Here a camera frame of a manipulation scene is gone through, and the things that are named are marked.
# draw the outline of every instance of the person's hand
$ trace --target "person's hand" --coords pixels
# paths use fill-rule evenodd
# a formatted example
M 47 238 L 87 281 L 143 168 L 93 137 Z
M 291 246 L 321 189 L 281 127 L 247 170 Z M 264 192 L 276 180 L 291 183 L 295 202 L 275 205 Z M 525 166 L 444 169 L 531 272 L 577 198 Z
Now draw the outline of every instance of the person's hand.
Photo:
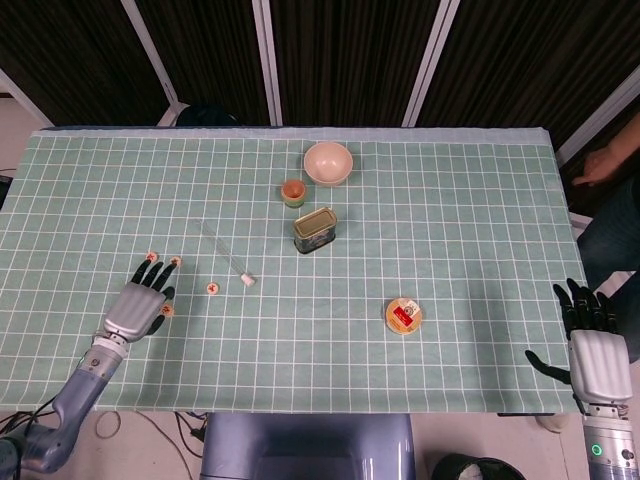
M 609 180 L 618 169 L 624 158 L 619 158 L 610 147 L 605 147 L 587 155 L 584 162 L 584 172 L 581 177 L 573 179 L 574 185 L 588 184 L 590 187 L 596 183 Z

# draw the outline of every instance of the black trash bin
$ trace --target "black trash bin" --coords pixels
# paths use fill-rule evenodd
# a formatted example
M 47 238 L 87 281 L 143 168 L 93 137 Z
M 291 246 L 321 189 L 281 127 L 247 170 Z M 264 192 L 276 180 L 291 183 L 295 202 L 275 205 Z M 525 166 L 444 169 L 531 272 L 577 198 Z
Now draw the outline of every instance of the black trash bin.
M 482 480 L 526 480 L 508 463 L 495 458 L 476 458 L 459 453 L 444 457 L 436 465 L 431 480 L 458 480 L 464 470 L 476 464 L 482 472 Z

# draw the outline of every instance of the tin can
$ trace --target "tin can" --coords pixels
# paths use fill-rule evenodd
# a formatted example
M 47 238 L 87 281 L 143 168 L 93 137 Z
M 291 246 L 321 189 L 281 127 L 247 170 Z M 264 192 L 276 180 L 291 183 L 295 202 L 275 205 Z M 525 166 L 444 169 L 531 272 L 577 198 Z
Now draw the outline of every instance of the tin can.
M 311 212 L 293 222 L 293 243 L 300 253 L 310 253 L 336 238 L 338 218 L 328 207 Z

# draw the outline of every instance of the black cable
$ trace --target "black cable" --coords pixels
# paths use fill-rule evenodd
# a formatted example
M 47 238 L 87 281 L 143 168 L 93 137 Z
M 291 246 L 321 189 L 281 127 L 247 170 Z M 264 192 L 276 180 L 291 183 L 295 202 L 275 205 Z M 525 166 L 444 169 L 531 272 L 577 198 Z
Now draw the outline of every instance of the black cable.
M 165 440 L 167 442 L 169 442 L 173 448 L 176 449 L 176 452 L 178 452 L 178 455 L 180 455 L 180 460 L 182 460 L 182 464 L 184 465 L 185 470 L 187 471 L 187 475 L 189 475 L 189 480 L 193 480 L 193 477 L 191 476 L 191 470 L 189 470 L 189 465 L 187 465 L 187 461 L 184 458 L 184 455 L 182 454 L 182 450 L 180 450 L 180 447 L 178 447 L 178 444 L 176 442 L 174 442 L 171 437 L 169 435 L 167 435 L 164 430 L 162 430 L 158 424 L 156 422 L 154 422 L 151 418 L 147 417 L 144 413 L 139 412 L 139 411 L 135 411 L 136 414 L 140 415 L 142 418 L 144 418 L 147 422 L 149 422 L 151 425 L 153 425 L 153 428 L 155 428 L 158 433 L 160 433 L 160 435 L 162 435 Z
M 33 414 L 31 414 L 31 417 L 29 418 L 29 421 L 27 422 L 27 426 L 24 429 L 25 438 L 27 437 L 27 435 L 29 435 L 29 430 L 31 429 L 31 425 L 33 424 L 33 421 L 36 419 L 36 417 L 40 416 L 39 415 L 40 412 L 42 412 L 42 410 L 44 410 L 49 405 L 51 405 L 51 403 L 53 403 L 53 401 L 55 399 L 56 399 L 55 396 L 51 397 L 51 399 L 49 401 L 47 401 L 47 403 L 45 403 L 44 405 L 40 406 L 40 408 L 38 408 L 35 412 L 33 412 Z
M 54 412 L 53 410 L 52 410 L 52 411 L 50 411 L 50 412 L 39 413 L 39 414 L 37 414 L 37 415 L 36 415 L 35 422 L 36 422 L 36 423 L 38 423 L 38 419 L 39 419 L 39 418 L 46 417 L 47 415 L 53 415 L 54 413 L 56 413 L 56 412 Z M 17 423 L 13 426 L 13 428 L 12 428 L 11 430 L 15 430 L 15 429 L 16 429 L 16 428 L 18 428 L 20 425 L 24 425 L 24 424 L 25 424 L 25 423 L 27 423 L 29 420 L 31 420 L 31 415 L 33 415 L 33 413 L 32 413 L 32 412 L 29 412 L 29 413 L 28 413 L 28 415 L 29 415 L 29 417 L 28 417 L 28 418 L 23 418 L 23 419 L 21 419 L 19 422 L 17 422 Z
M 5 422 L 7 422 L 7 424 L 0 429 L 0 435 L 9 433 L 10 431 L 18 428 L 20 425 L 26 423 L 27 421 L 29 421 L 29 418 L 34 413 L 35 412 L 26 412 L 26 411 L 20 410 L 18 412 L 15 412 L 12 415 L 9 415 L 8 417 L 3 418 L 2 420 L 0 420 L 0 425 L 2 425 Z M 37 418 L 46 417 L 47 415 L 53 415 L 54 413 L 56 412 L 51 411 L 46 413 L 40 413 L 37 415 Z
M 191 455 L 193 455 L 194 457 L 197 458 L 202 458 L 202 455 L 198 455 L 196 452 L 194 452 L 193 450 L 191 450 L 191 447 L 189 447 L 189 445 L 187 445 L 186 440 L 184 439 L 184 435 L 182 434 L 182 425 L 180 424 L 180 422 L 184 422 L 187 427 L 189 427 L 189 431 L 193 430 L 193 427 L 191 426 L 191 424 L 189 422 L 187 422 L 187 420 L 180 415 L 178 412 L 173 412 L 173 414 L 176 416 L 176 423 L 178 424 L 178 432 L 180 432 L 180 438 L 182 439 L 182 443 L 185 446 L 185 448 L 189 451 L 189 453 Z
M 187 415 L 193 418 L 197 418 L 198 420 L 205 420 L 207 418 L 207 414 L 203 413 L 198 415 L 196 412 L 185 412 Z

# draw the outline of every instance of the white ceramic bowl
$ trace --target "white ceramic bowl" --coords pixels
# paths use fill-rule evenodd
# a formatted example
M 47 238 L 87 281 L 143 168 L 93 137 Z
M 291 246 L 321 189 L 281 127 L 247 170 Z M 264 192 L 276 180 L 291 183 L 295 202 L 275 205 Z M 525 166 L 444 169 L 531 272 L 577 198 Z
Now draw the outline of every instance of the white ceramic bowl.
M 339 143 L 317 143 L 304 155 L 304 170 L 314 183 L 333 187 L 344 182 L 353 169 L 353 157 Z

